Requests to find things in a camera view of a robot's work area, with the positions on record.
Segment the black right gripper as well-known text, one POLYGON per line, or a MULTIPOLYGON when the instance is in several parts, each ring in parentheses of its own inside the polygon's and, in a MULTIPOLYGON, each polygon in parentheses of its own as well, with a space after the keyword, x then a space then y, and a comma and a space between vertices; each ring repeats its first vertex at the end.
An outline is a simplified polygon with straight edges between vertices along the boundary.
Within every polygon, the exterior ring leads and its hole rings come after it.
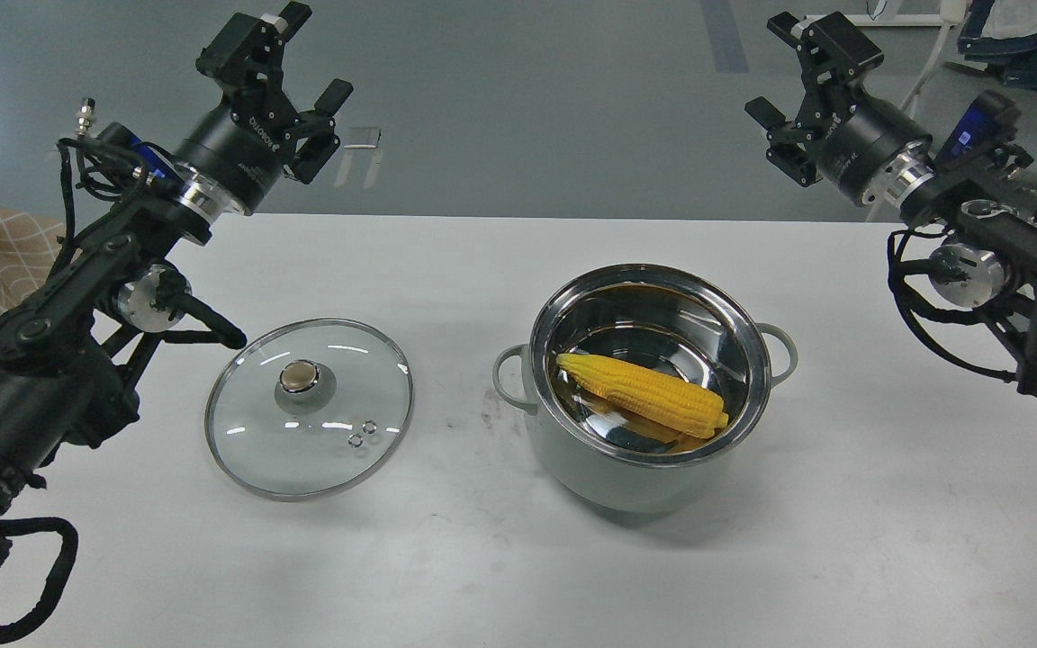
POLYGON ((867 98, 864 79, 885 60, 878 45, 840 12, 815 20, 774 15, 767 30, 795 50, 804 98, 793 121, 756 97, 745 113, 762 126, 766 159, 801 187, 825 179, 856 205, 865 189, 910 143, 929 147, 933 135, 900 108, 867 98), (822 131, 809 126, 823 126, 822 131))

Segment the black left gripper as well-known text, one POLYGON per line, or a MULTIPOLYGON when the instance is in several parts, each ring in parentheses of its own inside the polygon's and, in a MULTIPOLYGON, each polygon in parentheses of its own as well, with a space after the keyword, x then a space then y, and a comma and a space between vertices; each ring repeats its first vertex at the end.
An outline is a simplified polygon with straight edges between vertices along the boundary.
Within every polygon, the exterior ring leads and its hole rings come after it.
POLYGON ((293 1, 277 15, 234 13, 196 60, 223 98, 185 136, 176 158, 226 189, 246 214, 259 208, 281 169, 309 185, 340 148, 335 115, 353 94, 351 82, 332 79, 301 113, 283 90, 285 45, 310 16, 293 1))

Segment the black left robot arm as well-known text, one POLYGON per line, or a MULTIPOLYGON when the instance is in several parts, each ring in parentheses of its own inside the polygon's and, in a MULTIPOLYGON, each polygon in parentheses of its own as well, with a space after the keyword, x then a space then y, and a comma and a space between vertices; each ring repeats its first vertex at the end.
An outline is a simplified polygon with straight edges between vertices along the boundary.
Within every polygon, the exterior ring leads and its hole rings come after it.
POLYGON ((247 344, 167 255, 181 240, 209 242, 222 214, 250 216, 280 177, 312 182, 340 148, 349 82, 333 79, 308 111, 284 93, 285 46, 311 15, 291 1, 230 17, 196 60, 220 102, 176 150, 118 122, 91 134, 92 98, 58 140, 65 234, 41 287, 0 315, 0 569, 18 536, 52 533, 61 545, 40 599, 0 624, 0 644, 52 616, 79 547, 60 517, 8 519, 15 498, 45 487, 40 468, 63 444, 97 448, 139 418, 136 386, 160 345, 247 344))

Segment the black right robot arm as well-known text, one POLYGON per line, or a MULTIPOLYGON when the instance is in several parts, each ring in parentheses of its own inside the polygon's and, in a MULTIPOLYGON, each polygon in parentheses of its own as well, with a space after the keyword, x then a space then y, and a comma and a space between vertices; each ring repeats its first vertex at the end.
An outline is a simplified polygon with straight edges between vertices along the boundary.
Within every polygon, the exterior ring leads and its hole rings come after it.
POLYGON ((787 118, 769 100, 745 110, 766 157, 800 185, 826 180, 861 206, 898 210, 888 287, 926 348, 1037 398, 1037 195, 1015 143, 1020 111, 983 90, 953 114, 945 143, 865 89, 882 52, 848 18, 777 13, 767 29, 796 53, 804 98, 787 118))

